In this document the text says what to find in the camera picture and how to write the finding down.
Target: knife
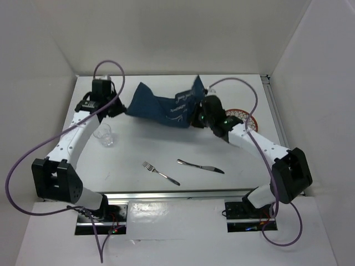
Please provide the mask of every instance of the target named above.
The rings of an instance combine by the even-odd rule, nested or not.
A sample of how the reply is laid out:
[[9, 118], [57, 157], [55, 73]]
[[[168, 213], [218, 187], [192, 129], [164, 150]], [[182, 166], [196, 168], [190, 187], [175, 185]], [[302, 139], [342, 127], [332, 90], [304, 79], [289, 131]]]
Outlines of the knife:
[[224, 171], [222, 171], [222, 170], [220, 170], [220, 169], [218, 169], [216, 167], [213, 167], [213, 166], [194, 165], [192, 163], [185, 162], [185, 161], [180, 160], [180, 159], [177, 160], [177, 163], [179, 163], [181, 165], [187, 165], [187, 166], [196, 167], [196, 168], [203, 169], [203, 170], [208, 170], [208, 171], [212, 171], [212, 172], [216, 172], [216, 173], [223, 173], [224, 174]]

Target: clear glass cup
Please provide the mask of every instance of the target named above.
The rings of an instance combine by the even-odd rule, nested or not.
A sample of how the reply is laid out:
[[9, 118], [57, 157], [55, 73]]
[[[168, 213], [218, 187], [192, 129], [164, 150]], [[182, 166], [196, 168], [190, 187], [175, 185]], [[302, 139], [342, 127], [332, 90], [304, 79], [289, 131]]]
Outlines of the clear glass cup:
[[100, 143], [109, 147], [113, 145], [113, 135], [111, 131], [111, 127], [108, 124], [101, 124], [93, 133], [94, 137], [96, 137]]

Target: dark blue fabric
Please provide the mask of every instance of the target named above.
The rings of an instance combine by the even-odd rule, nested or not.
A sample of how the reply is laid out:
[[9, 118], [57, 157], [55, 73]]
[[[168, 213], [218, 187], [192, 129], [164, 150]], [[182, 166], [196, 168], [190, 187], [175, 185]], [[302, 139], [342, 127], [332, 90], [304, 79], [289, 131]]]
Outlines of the dark blue fabric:
[[151, 89], [140, 83], [126, 114], [155, 120], [166, 126], [189, 127], [189, 118], [195, 105], [205, 96], [204, 85], [199, 76], [190, 90], [175, 95], [175, 98], [158, 97]]

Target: silver fork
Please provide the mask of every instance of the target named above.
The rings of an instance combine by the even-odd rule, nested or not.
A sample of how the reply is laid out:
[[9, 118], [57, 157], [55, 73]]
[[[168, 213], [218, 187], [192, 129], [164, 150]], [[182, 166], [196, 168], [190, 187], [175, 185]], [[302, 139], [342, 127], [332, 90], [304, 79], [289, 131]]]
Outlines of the silver fork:
[[161, 176], [164, 176], [164, 177], [165, 177], [167, 180], [169, 180], [171, 183], [174, 183], [174, 184], [176, 184], [177, 186], [180, 185], [180, 183], [178, 183], [178, 181], [176, 181], [176, 180], [170, 178], [169, 176], [166, 176], [165, 174], [163, 174], [163, 173], [157, 171], [153, 165], [151, 165], [151, 164], [149, 164], [149, 163], [147, 163], [147, 162], [144, 162], [142, 165], [143, 165], [149, 172], [158, 173], [158, 174], [160, 174]]

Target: purple cable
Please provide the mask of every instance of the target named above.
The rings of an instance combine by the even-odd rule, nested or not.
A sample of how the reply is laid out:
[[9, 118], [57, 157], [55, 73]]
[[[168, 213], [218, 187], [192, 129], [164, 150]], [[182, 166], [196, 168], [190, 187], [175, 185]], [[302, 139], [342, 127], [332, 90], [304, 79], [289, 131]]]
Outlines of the purple cable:
[[[9, 173], [7, 174], [7, 177], [6, 177], [6, 181], [5, 181], [5, 193], [6, 193], [6, 197], [7, 199], [9, 200], [10, 204], [15, 208], [17, 209], [18, 211], [24, 213], [24, 214], [27, 214], [27, 215], [32, 215], [32, 216], [47, 216], [47, 215], [52, 215], [52, 214], [56, 214], [56, 213], [61, 213], [61, 212], [65, 212], [65, 211], [68, 211], [70, 209], [77, 209], [77, 208], [82, 208], [82, 207], [72, 207], [72, 208], [65, 208], [65, 209], [60, 209], [58, 211], [54, 211], [54, 212], [45, 212], [45, 213], [34, 213], [34, 212], [28, 212], [26, 211], [25, 209], [21, 208], [19, 205], [17, 205], [15, 203], [15, 201], [12, 199], [11, 197], [11, 194], [10, 194], [10, 190], [9, 190], [9, 183], [10, 183], [10, 179], [11, 179], [11, 176], [12, 174], [14, 173], [15, 169], [17, 168], [17, 166], [28, 156], [30, 155], [32, 152], [34, 152], [35, 150], [41, 148], [42, 146], [44, 146], [45, 144], [47, 143], [50, 143], [51, 141], [59, 138], [60, 136], [68, 133], [70, 130], [74, 129], [75, 127], [81, 125], [82, 123], [85, 123], [86, 121], [88, 121], [91, 117], [93, 117], [94, 115], [97, 115], [98, 113], [104, 111], [105, 109], [107, 109], [110, 105], [114, 104], [115, 101], [117, 100], [117, 98], [119, 97], [119, 95], [122, 93], [122, 90], [123, 90], [123, 87], [125, 85], [125, 81], [126, 81], [126, 78], [125, 78], [125, 74], [124, 74], [124, 70], [122, 68], [122, 66], [113, 61], [113, 60], [103, 60], [102, 62], [100, 62], [95, 70], [94, 70], [94, 78], [95, 78], [95, 75], [96, 75], [96, 72], [98, 70], [98, 68], [104, 64], [104, 63], [113, 63], [115, 64], [116, 66], [118, 66], [118, 68], [121, 70], [121, 73], [122, 73], [122, 84], [121, 84], [121, 88], [120, 90], [118, 91], [117, 95], [110, 101], [108, 102], [106, 105], [104, 105], [102, 108], [100, 108], [99, 110], [93, 112], [91, 115], [87, 116], [86, 118], [84, 118], [82, 121], [78, 122], [76, 125], [74, 126], [71, 126], [69, 128], [67, 128], [66, 130], [62, 131], [61, 133], [49, 138], [48, 140], [45, 140], [43, 141], [42, 143], [38, 144], [37, 146], [33, 147], [32, 149], [30, 149], [29, 151], [27, 151], [24, 155], [22, 155], [16, 162], [15, 164], [11, 167]], [[94, 228], [94, 234], [95, 234], [95, 239], [96, 239], [96, 243], [98, 245], [98, 248], [99, 248], [99, 253], [100, 253], [100, 259], [101, 259], [101, 263], [103, 262], [103, 256], [102, 256], [102, 250], [100, 248], [100, 243], [99, 243], [99, 238], [98, 238], [98, 234], [97, 234], [97, 230], [96, 230], [96, 226], [95, 226], [95, 222], [93, 220], [93, 217], [91, 216], [91, 213], [85, 209], [85, 208], [82, 208], [83, 210], [85, 210], [93, 224], [93, 228]]]
[[[256, 110], [256, 107], [257, 107], [257, 104], [258, 104], [258, 96], [257, 96], [257, 93], [256, 93], [256, 90], [253, 88], [252, 85], [250, 85], [248, 82], [246, 82], [245, 80], [242, 80], [242, 79], [239, 79], [239, 78], [234, 78], [234, 77], [230, 77], [230, 78], [224, 78], [224, 79], [220, 79], [216, 82], [214, 82], [212, 85], [210, 85], [209, 88], [217, 85], [218, 83], [221, 83], [223, 81], [226, 81], [226, 80], [237, 80], [239, 82], [242, 82], [244, 83], [245, 85], [247, 85], [251, 90], [252, 92], [254, 93], [254, 96], [255, 96], [255, 105], [253, 107], [253, 109], [251, 110], [251, 112], [249, 113], [249, 116], [247, 117], [247, 119], [245, 120], [245, 130], [247, 132], [247, 134], [249, 135], [250, 139], [252, 140], [252, 142], [254, 143], [254, 145], [256, 146], [258, 152], [260, 153], [261, 157], [262, 157], [262, 160], [264, 161], [265, 163], [265, 166], [267, 168], [267, 171], [270, 175], [270, 179], [271, 179], [271, 185], [273, 187], [273, 190], [274, 190], [274, 193], [275, 193], [275, 212], [273, 215], [270, 215], [271, 218], [276, 218], [277, 214], [278, 214], [278, 208], [279, 208], [279, 204], [280, 204], [280, 197], [279, 197], [279, 194], [278, 194], [278, 190], [277, 190], [277, 186], [276, 186], [276, 181], [275, 181], [275, 178], [272, 174], [272, 171], [271, 171], [271, 168], [270, 166], [268, 165], [268, 162], [267, 162], [267, 159], [266, 159], [266, 156], [265, 154], [262, 152], [262, 149], [260, 148], [260, 145], [257, 143], [257, 141], [255, 140], [255, 138], [251, 135], [251, 133], [248, 131], [248, 123], [249, 123], [249, 119], [251, 118], [252, 114], [254, 113], [254, 111]], [[265, 237], [265, 239], [270, 242], [271, 244], [273, 245], [277, 245], [279, 247], [287, 247], [289, 245], [293, 245], [295, 244], [299, 238], [301, 237], [302, 235], [302, 231], [303, 231], [303, 223], [302, 223], [302, 218], [301, 218], [301, 215], [298, 211], [298, 209], [296, 208], [296, 206], [293, 204], [293, 203], [290, 203], [292, 205], [292, 207], [295, 209], [296, 213], [297, 213], [297, 216], [298, 216], [298, 219], [300, 221], [300, 232], [298, 233], [298, 236], [296, 237], [296, 239], [290, 243], [286, 243], [286, 244], [278, 244], [276, 242], [273, 242], [272, 240], [270, 240], [266, 235], [265, 235], [265, 228], [268, 224], [270, 224], [271, 222], [268, 222], [266, 223], [263, 227], [262, 227], [262, 235]]]

